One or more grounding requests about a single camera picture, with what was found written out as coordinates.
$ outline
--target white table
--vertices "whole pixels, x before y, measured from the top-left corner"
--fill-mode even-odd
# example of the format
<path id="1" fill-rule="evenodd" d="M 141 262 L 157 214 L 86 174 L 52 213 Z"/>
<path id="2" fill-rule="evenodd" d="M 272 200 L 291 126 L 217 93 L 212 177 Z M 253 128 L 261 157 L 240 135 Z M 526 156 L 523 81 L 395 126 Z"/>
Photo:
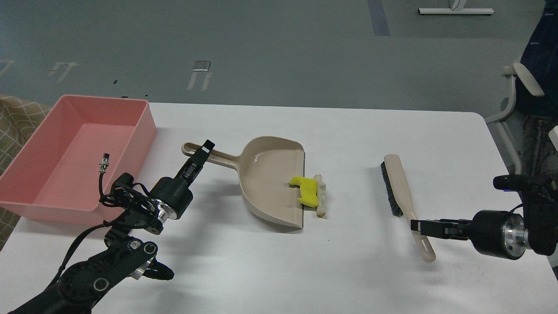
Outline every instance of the white table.
<path id="1" fill-rule="evenodd" d="M 264 223 L 240 196 L 235 171 L 207 164 L 182 219 L 160 236 L 157 259 L 176 273 L 159 282 L 127 278 L 93 313 L 555 313 L 556 279 L 544 256 L 480 255 L 470 241 L 431 239 L 421 260 L 403 218 L 391 215 L 380 163 L 401 156 L 420 219 L 471 219 L 510 210 L 515 193 L 492 187 L 506 174 L 483 119 L 474 113 L 151 104 L 157 136 L 136 178 L 151 188 L 173 176 L 187 141 L 210 139 L 239 154 L 252 138 L 300 142 L 306 176 L 328 185 L 326 219 L 304 229 Z M 82 226 L 22 219 L 0 252 L 0 312 L 44 289 Z M 69 265 L 105 249 L 100 230 Z"/>

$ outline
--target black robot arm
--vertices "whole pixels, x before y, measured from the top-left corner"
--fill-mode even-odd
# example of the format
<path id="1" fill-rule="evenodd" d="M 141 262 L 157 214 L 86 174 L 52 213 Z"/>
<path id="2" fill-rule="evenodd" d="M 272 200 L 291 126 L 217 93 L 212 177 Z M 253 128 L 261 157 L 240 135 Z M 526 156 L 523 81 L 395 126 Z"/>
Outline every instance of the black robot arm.
<path id="1" fill-rule="evenodd" d="M 122 174 L 111 187 L 110 194 L 102 194 L 102 177 L 108 166 L 108 154 L 100 164 L 100 202 L 108 207 L 122 207 L 123 213 L 111 222 L 91 227 L 72 243 L 59 272 L 49 286 L 27 303 L 9 314 L 81 314 L 92 308 L 116 284 L 126 277 L 141 276 L 170 280 L 174 273 L 156 260 L 158 247 L 154 242 L 142 242 L 131 237 L 134 229 L 145 229 L 160 234 L 163 223 L 179 219 L 193 199 L 190 185 L 197 177 L 215 145 L 206 141 L 177 173 L 176 177 L 161 178 L 151 191 L 134 178 Z M 133 189 L 141 185 L 145 194 Z M 107 249 L 87 261 L 70 266 L 63 274 L 66 263 L 93 230 L 110 227 L 105 235 Z"/>
<path id="2" fill-rule="evenodd" d="M 550 256 L 558 240 L 557 183 L 555 175 L 501 175 L 494 178 L 494 187 L 520 194 L 523 217 L 513 213 L 515 208 L 484 210 L 472 220 L 411 220 L 411 230 L 441 239 L 471 240 L 479 253 L 500 258 L 518 259 L 526 249 Z"/>

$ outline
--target beige dustpan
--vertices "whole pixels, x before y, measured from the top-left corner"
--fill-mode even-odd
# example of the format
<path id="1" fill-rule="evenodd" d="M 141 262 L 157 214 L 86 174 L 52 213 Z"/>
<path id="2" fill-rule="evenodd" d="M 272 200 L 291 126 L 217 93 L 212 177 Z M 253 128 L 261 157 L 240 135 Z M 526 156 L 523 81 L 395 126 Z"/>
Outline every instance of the beige dustpan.
<path id="1" fill-rule="evenodd" d="M 185 143 L 182 152 L 192 156 L 200 145 Z M 251 140 L 240 156 L 213 150 L 208 162 L 238 172 L 242 196 L 258 217 L 280 225 L 302 228 L 299 189 L 290 188 L 289 180 L 304 176 L 304 149 L 298 142 L 280 137 L 262 136 Z"/>

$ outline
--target blue tape line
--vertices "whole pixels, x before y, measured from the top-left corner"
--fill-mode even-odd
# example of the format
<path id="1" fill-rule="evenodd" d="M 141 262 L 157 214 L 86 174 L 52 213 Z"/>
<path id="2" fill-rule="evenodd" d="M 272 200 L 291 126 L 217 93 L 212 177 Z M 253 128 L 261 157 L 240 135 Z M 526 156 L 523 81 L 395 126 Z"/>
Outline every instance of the blue tape line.
<path id="1" fill-rule="evenodd" d="M 376 36 L 390 36 L 382 0 L 368 0 L 372 29 Z"/>

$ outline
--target beige fabric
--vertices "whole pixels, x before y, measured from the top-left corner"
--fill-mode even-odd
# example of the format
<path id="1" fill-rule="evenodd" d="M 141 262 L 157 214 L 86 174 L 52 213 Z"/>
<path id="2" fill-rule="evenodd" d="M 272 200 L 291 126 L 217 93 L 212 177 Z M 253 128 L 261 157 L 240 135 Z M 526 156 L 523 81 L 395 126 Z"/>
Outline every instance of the beige fabric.
<path id="1" fill-rule="evenodd" d="M 0 175 L 20 152 L 51 106 L 0 94 Z M 20 217 L 0 207 L 0 250 Z"/>

